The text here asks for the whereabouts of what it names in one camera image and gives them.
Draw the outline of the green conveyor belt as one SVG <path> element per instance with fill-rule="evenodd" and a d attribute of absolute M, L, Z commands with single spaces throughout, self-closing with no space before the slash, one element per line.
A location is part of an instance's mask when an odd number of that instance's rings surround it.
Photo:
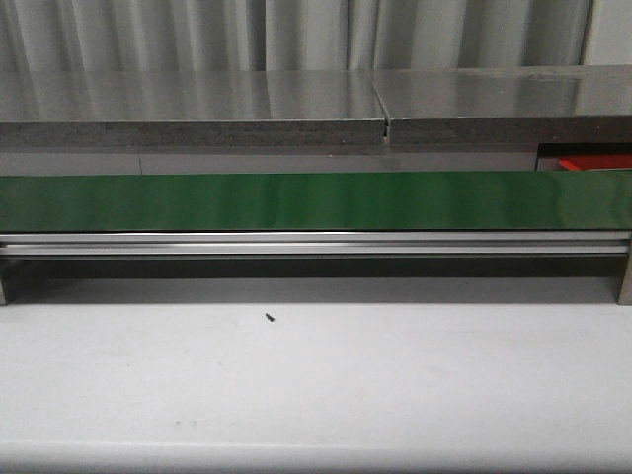
<path fill-rule="evenodd" d="M 8 233 L 627 230 L 631 175 L 395 172 L 5 177 Z"/>

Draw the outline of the grey right back bench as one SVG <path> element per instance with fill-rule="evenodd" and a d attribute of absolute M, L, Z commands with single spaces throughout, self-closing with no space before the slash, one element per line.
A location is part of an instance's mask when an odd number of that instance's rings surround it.
<path fill-rule="evenodd" d="M 383 70 L 394 145 L 627 143 L 628 65 Z"/>

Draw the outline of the grey bench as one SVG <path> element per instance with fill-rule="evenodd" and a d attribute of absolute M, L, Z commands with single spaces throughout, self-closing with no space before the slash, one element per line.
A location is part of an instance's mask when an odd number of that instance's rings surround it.
<path fill-rule="evenodd" d="M 363 72 L 1 76 L 5 148 L 371 146 L 385 128 Z"/>
<path fill-rule="evenodd" d="M 394 145 L 627 143 L 628 65 L 383 70 Z"/>

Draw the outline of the grey left back bench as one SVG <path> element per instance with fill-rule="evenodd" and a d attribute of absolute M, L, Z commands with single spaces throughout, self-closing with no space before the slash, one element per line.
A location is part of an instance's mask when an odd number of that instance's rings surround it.
<path fill-rule="evenodd" d="M 385 128 L 363 72 L 1 76 L 5 148 L 371 146 Z"/>

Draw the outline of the red plastic bin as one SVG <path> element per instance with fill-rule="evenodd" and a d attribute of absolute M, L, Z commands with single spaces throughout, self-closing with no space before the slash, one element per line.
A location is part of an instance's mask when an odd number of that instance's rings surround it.
<path fill-rule="evenodd" d="M 560 158 L 558 164 L 567 171 L 630 171 L 632 169 L 632 155 L 568 155 Z"/>

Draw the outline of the left conveyor support leg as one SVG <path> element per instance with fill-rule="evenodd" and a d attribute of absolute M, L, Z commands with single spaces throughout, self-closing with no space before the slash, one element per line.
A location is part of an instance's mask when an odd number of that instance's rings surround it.
<path fill-rule="evenodd" d="M 0 300 L 6 306 L 12 302 L 17 293 L 16 284 L 21 266 L 11 260 L 2 260 L 0 265 Z"/>

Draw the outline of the conveyor support leg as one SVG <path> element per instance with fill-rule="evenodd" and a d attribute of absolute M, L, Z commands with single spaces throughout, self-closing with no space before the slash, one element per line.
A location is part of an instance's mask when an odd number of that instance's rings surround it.
<path fill-rule="evenodd" d="M 2 260 L 0 265 L 0 300 L 6 306 L 12 302 L 17 293 L 16 284 L 21 266 L 11 260 Z"/>
<path fill-rule="evenodd" d="M 616 303 L 620 306 L 631 305 L 631 241 L 627 242 L 625 252 L 616 257 L 617 276 L 620 279 L 616 290 Z"/>

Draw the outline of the right conveyor support leg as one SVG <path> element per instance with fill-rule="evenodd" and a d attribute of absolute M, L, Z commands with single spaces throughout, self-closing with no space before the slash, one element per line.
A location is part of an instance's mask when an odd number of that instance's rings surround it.
<path fill-rule="evenodd" d="M 631 305 L 631 241 L 627 242 L 625 252 L 616 257 L 617 276 L 620 279 L 616 290 L 616 303 L 620 306 Z"/>

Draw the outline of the grey pleated curtain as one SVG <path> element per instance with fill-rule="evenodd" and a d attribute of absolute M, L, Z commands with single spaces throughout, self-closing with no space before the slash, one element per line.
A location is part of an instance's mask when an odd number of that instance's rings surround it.
<path fill-rule="evenodd" d="M 1 68 L 577 65 L 591 13 L 589 1 L 5 1 Z"/>

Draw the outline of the aluminium conveyor frame rail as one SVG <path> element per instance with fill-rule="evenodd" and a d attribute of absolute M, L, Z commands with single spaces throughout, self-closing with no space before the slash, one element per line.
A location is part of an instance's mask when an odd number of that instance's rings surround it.
<path fill-rule="evenodd" d="M 5 233 L 4 258 L 624 255 L 628 231 Z"/>

